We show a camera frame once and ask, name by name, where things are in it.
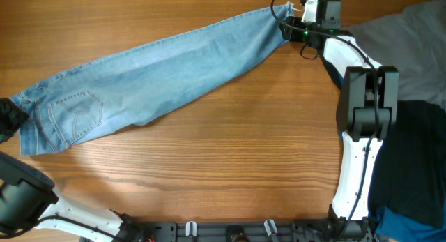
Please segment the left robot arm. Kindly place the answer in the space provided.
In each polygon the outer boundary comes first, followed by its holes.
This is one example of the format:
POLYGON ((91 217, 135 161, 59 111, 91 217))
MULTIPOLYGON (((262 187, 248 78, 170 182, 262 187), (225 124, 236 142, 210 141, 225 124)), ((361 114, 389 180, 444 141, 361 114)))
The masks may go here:
MULTIPOLYGON (((34 156, 68 148, 102 123, 101 100, 89 92, 32 108, 1 99, 1 141, 20 135, 22 154, 34 156)), ((38 169, 1 154, 1 238, 31 229, 57 229, 87 241, 147 241, 148 232, 133 218, 95 209, 63 196, 38 169)))

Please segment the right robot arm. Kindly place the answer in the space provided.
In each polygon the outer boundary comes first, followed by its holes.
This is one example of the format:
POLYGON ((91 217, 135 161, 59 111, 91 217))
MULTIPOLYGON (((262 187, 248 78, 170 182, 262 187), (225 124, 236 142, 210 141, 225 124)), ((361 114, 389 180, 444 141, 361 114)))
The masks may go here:
POLYGON ((341 0, 300 0, 302 17, 279 20, 282 37, 303 43, 340 90, 336 121, 342 142, 339 185, 328 216, 296 220, 295 241, 372 241, 368 197, 376 157, 397 117, 398 71, 370 59, 341 29, 341 0))

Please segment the light blue denim jeans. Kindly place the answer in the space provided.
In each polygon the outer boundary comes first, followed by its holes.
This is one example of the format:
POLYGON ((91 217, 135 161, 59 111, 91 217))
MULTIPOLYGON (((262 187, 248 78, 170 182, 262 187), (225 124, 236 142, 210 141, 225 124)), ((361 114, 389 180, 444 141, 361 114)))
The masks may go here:
POLYGON ((255 68, 284 44, 292 3, 253 10, 61 71, 12 101, 24 156, 143 126, 255 68))

